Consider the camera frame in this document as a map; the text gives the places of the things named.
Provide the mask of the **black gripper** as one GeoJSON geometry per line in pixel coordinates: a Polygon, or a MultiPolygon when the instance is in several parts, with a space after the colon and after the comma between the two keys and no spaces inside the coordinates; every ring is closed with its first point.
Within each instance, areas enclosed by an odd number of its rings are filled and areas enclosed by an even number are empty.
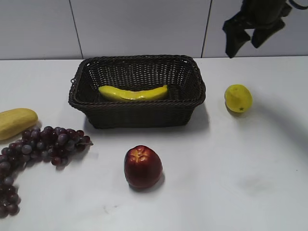
{"type": "Polygon", "coordinates": [[[285,0],[243,0],[241,12],[224,22],[222,30],[226,35],[225,53],[235,57],[250,36],[245,31],[247,22],[256,27],[251,43],[259,48],[272,35],[285,27],[282,17],[288,16],[292,7],[285,0]]]}

